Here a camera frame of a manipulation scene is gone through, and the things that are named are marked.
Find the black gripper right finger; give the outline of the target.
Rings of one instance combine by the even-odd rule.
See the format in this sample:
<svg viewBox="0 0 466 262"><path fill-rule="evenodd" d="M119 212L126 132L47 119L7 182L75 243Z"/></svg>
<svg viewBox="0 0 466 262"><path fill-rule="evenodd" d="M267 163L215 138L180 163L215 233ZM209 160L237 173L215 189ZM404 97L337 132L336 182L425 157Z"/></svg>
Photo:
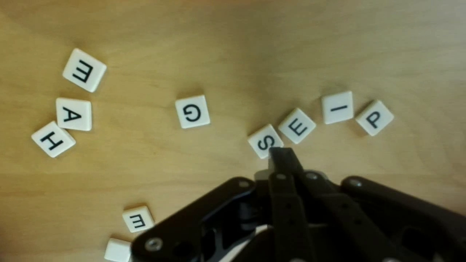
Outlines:
<svg viewBox="0 0 466 262"><path fill-rule="evenodd" d="M466 217L360 176L334 185L269 151L273 247L285 262L466 262Z"/></svg>

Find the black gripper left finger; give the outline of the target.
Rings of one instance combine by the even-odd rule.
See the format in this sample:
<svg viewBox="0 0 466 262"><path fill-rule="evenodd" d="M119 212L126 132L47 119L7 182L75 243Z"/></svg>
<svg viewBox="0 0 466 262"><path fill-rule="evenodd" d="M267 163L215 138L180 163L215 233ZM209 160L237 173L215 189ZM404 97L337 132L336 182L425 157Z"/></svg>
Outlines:
<svg viewBox="0 0 466 262"><path fill-rule="evenodd" d="M219 262L241 246L231 262L272 262L267 183L232 177L139 234L132 262Z"/></svg>

